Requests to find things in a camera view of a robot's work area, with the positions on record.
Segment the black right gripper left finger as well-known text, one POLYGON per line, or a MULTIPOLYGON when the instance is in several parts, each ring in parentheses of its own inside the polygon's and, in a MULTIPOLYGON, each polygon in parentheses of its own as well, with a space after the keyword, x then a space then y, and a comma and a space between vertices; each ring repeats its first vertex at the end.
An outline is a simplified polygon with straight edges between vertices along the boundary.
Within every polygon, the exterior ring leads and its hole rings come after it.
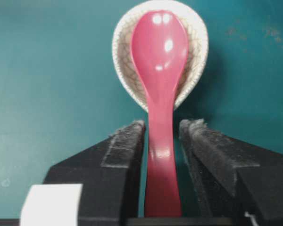
POLYGON ((133 121, 107 139, 50 167, 32 185, 22 226, 119 226, 136 217, 145 123, 133 121))

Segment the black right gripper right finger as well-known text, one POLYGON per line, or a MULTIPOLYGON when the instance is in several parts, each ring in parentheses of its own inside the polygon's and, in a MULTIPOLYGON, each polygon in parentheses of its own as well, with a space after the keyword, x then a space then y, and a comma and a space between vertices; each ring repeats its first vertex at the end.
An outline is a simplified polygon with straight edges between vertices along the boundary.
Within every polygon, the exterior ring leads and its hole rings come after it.
POLYGON ((283 154, 182 120, 179 137, 206 226, 283 226, 283 154))

